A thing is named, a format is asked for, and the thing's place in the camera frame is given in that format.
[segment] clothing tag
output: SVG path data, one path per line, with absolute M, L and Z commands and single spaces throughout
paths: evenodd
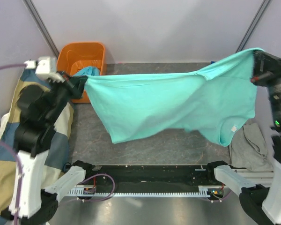
M 231 129 L 231 131 L 232 131 L 232 132 L 237 131 L 237 127 L 236 127 L 236 126 L 233 126 L 232 129 Z

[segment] orange plastic bin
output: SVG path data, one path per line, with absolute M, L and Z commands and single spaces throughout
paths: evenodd
M 64 46 L 57 60 L 57 70 L 65 71 L 70 76 L 79 70 L 93 66 L 100 70 L 100 75 L 106 73 L 105 47 L 99 42 L 77 42 Z M 89 97 L 84 91 L 79 100 L 74 103 L 89 103 Z

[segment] gray table surface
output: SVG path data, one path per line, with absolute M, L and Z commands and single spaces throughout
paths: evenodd
M 207 63 L 109 64 L 108 75 L 179 73 Z M 70 137 L 71 160 L 93 165 L 204 165 L 231 163 L 228 148 L 209 142 L 198 131 L 164 130 L 152 137 L 112 144 L 91 104 L 77 104 Z

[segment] white panel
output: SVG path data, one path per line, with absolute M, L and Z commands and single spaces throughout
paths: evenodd
M 281 0 L 270 3 L 245 47 L 260 47 L 281 57 Z
M 100 41 L 107 62 L 204 62 L 237 49 L 262 0 L 33 0 L 59 50 Z
M 21 0 L 0 0 L 0 66 L 52 55 Z M 0 120 L 8 112 L 20 68 L 0 71 Z

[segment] teal t-shirt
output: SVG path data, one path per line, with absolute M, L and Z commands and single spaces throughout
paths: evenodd
M 228 146 L 255 116 L 254 50 L 189 73 L 90 76 L 85 90 L 113 143 L 183 128 Z

